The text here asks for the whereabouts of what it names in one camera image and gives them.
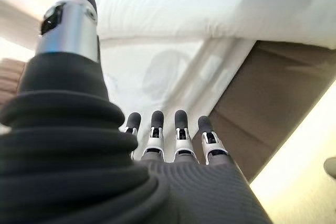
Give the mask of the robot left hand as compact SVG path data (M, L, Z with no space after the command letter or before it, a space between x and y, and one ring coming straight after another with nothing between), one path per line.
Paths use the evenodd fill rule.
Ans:
M95 0L60 0L44 15L17 96L1 108L1 223L270 223L208 117L205 164L175 114L174 160L161 111L140 161L141 117L109 101Z

